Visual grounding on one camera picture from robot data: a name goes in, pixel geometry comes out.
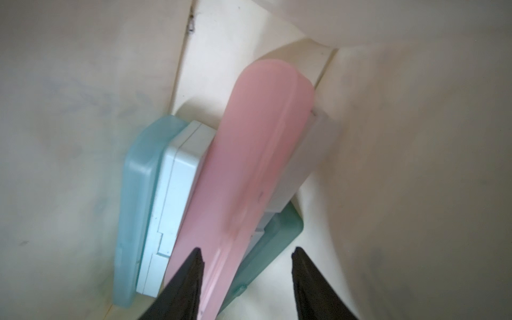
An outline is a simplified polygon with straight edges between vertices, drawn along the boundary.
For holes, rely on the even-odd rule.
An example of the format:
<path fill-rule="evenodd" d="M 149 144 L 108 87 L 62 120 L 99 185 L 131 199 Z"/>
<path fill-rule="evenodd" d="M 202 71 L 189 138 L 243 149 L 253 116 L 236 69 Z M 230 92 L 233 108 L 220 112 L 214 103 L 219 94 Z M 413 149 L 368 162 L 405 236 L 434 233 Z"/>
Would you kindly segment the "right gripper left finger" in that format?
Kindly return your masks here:
<path fill-rule="evenodd" d="M 196 320 L 205 263 L 196 247 L 139 320 Z"/>

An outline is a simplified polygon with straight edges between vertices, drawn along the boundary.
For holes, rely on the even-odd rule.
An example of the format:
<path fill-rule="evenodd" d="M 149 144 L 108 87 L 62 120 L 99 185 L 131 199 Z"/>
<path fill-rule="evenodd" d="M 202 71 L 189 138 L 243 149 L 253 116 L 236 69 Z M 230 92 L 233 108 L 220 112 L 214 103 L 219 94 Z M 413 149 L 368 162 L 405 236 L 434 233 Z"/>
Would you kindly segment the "cream canvas tote bag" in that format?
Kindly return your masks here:
<path fill-rule="evenodd" d="M 296 201 L 361 319 L 511 318 L 510 1 L 2 1 L 1 318 L 113 306 L 123 159 L 296 66 L 342 129 Z"/>

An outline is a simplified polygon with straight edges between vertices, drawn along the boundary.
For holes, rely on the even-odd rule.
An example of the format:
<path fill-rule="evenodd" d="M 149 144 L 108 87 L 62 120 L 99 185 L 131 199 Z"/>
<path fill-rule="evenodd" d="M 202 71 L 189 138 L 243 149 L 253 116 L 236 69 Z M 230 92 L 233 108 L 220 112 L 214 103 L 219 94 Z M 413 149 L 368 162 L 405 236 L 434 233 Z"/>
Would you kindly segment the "grey pencil case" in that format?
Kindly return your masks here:
<path fill-rule="evenodd" d="M 340 124 L 330 118 L 323 110 L 313 108 L 305 131 L 287 163 L 257 226 L 258 231 L 269 223 L 274 214 L 283 211 L 305 180 L 327 156 L 340 132 Z"/>

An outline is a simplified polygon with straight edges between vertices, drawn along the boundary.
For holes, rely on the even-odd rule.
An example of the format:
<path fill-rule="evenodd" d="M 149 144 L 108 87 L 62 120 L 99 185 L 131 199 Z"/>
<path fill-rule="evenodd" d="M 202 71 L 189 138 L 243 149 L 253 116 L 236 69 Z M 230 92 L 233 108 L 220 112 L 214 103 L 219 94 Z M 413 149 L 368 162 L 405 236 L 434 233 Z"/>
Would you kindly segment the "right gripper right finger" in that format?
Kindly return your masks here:
<path fill-rule="evenodd" d="M 300 320 L 356 320 L 301 247 L 291 255 L 295 304 Z"/>

